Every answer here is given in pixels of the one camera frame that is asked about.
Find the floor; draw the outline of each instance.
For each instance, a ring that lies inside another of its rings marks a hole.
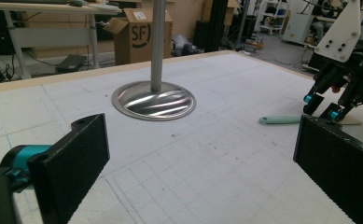
[[[300,45],[285,43],[282,41],[282,36],[279,34],[268,35],[262,33],[258,34],[258,38],[262,40],[263,48],[257,49],[254,47],[247,47],[245,49],[245,54],[268,63],[273,63],[297,71],[306,76],[313,75],[313,71],[305,71],[302,69],[302,64],[308,62],[313,53],[310,49]],[[24,58],[33,77],[58,75],[56,73],[56,65],[64,59],[64,57],[36,59],[30,50],[24,51]],[[85,63],[79,71],[92,69],[91,58],[88,60],[89,63]],[[112,66],[115,63],[114,53],[101,53],[99,62],[102,67]],[[12,58],[11,56],[0,56],[0,72],[6,77],[4,81],[20,79],[18,77],[20,70],[17,59]]]

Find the storage box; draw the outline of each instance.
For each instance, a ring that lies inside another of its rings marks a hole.
[[[203,21],[210,21],[212,5],[213,5],[213,0],[204,1],[204,8],[203,8],[203,14],[202,14]],[[234,9],[238,8],[238,7],[240,7],[240,5],[236,0],[228,1],[228,7],[227,7],[227,12],[225,14],[224,25],[231,25]]]
[[[124,8],[126,18],[112,18],[105,30],[115,34],[115,63],[141,63],[152,57],[152,9]],[[166,12],[163,58],[171,57],[173,20]]]

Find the white desk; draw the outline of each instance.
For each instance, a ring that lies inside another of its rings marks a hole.
[[[138,63],[0,84],[0,160],[105,113],[111,159],[70,223],[352,223],[292,160],[299,125],[258,123],[301,114],[310,78],[232,51],[193,55],[163,66],[163,81],[196,97],[188,116],[143,121],[112,106],[115,89],[149,78]],[[363,121],[363,106],[350,115]],[[363,140],[363,125],[344,129]],[[16,201],[25,223],[40,223],[31,191]]]
[[[68,5],[0,3],[7,19],[7,28],[21,67],[21,78],[31,78],[23,59],[21,48],[60,47],[91,44],[93,66],[99,68],[96,22],[94,14],[116,15],[121,10],[101,10],[95,7],[70,7]],[[55,13],[85,13],[89,15],[90,27],[78,29],[16,28],[9,11],[38,11]]]

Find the metal stand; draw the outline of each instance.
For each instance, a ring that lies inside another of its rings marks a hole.
[[[166,0],[154,2],[151,81],[127,84],[112,95],[114,107],[136,119],[178,119],[192,112],[196,105],[189,91],[161,82],[165,10]]]

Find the metal desk leg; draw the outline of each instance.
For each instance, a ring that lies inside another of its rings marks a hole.
[[[19,67],[21,68],[20,77],[21,77],[21,79],[32,78],[29,70],[27,69],[26,63],[24,61],[23,53],[21,52],[21,47],[19,47],[18,39],[15,36],[14,32],[15,32],[16,27],[13,25],[13,20],[10,17],[10,13],[9,13],[9,11],[5,10],[4,14],[6,15],[7,28],[9,30],[10,38],[12,39],[13,48],[15,49],[16,57],[18,58]]]
[[[89,19],[91,21],[91,47],[93,49],[93,66],[94,68],[100,68],[99,52],[97,49],[96,19],[94,19],[94,14],[89,14]]]

